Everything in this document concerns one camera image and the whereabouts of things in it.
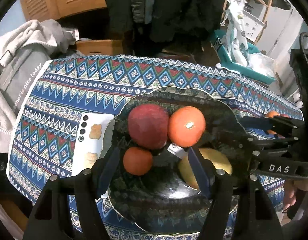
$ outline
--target tablecloth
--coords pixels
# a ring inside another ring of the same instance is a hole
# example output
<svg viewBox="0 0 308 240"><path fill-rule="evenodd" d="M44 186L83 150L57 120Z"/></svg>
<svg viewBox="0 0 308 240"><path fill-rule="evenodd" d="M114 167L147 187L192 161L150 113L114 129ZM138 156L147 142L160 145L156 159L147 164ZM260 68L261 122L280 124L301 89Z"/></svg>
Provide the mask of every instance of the tablecloth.
<svg viewBox="0 0 308 240"><path fill-rule="evenodd" d="M51 174L71 175L83 113L117 115L132 97L162 86L203 89L230 106L238 119L261 117L270 110L303 118L291 102L225 68L125 55L56 59L44 64L17 117L6 170L9 181L34 204ZM273 137L246 129L259 139ZM275 209L282 210L284 180L259 179ZM80 230L75 197L69 196L69 202L73 226ZM146 234L117 214L108 199L97 200L97 207L113 239L191 240L197 236ZM226 235L232 233L235 216L236 210L230 214Z"/></svg>

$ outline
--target small orange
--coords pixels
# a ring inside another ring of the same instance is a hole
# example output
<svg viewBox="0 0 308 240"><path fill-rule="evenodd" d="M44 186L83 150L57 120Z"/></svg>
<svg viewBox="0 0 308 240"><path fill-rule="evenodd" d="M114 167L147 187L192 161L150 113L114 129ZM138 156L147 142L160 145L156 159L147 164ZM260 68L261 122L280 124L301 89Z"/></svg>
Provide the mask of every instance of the small orange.
<svg viewBox="0 0 308 240"><path fill-rule="evenodd" d="M193 106L185 106L172 114L168 137L180 147L190 147L198 142L206 127L204 115Z"/></svg>
<svg viewBox="0 0 308 240"><path fill-rule="evenodd" d="M153 156L150 151L130 147L124 154L123 165L128 173L142 176L153 166Z"/></svg>
<svg viewBox="0 0 308 240"><path fill-rule="evenodd" d="M266 115L265 115L265 117L274 117L275 115L280 115L278 112L276 112L276 111L270 111L270 112L268 112ZM269 134L272 134L272 135L275 135L276 134L276 132L274 132L274 131L272 131L272 130L267 130L267 132L269 133Z"/></svg>

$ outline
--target white wall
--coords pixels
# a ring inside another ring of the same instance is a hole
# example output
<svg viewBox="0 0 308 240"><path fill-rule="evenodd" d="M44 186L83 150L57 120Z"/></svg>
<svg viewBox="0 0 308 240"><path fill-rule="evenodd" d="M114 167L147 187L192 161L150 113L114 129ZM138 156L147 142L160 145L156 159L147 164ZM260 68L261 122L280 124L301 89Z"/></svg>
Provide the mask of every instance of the white wall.
<svg viewBox="0 0 308 240"><path fill-rule="evenodd" d="M0 36L18 28L25 22L26 20L22 12L20 0L17 0L0 22Z"/></svg>

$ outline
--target teal basket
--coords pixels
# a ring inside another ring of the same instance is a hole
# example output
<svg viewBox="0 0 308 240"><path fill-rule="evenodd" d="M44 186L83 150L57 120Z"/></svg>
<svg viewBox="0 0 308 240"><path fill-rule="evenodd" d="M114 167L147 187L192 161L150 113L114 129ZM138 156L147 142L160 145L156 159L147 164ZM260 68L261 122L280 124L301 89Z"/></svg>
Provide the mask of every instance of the teal basket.
<svg viewBox="0 0 308 240"><path fill-rule="evenodd" d="M239 64L236 64L232 62L232 60L229 58L229 55L227 54L227 50L225 46L221 43L221 38L225 35L225 32L222 30L216 30L211 34L211 42L220 58L221 61L221 66L228 68L229 70L235 70L241 73L242 76L260 81L266 85L270 85L273 81L275 81L275 78L273 77L268 77L265 75L262 75L250 68L243 67ZM248 52L250 54L260 52L259 49L254 46L251 43L248 44Z"/></svg>

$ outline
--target table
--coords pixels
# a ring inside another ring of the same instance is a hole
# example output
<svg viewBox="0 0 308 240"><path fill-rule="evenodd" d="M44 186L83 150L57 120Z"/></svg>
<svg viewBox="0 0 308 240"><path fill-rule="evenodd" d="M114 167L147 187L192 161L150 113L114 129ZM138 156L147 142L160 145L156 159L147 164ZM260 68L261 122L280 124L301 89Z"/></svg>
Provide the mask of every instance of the table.
<svg viewBox="0 0 308 240"><path fill-rule="evenodd" d="M77 127L84 113L117 115L132 97L161 86L193 87L226 103L238 119L261 117L271 110L302 119L291 102L225 68L181 61L133 57L86 56L48 61L36 77L17 117L12 134L9 181L33 204L52 174L71 175ZM259 139L272 135L246 130ZM259 176L277 211L282 210L284 180ZM69 196L73 226L80 230L75 197ZM113 239L195 239L196 235L153 236L115 212L108 199L97 206ZM233 230L236 210L225 234Z"/></svg>

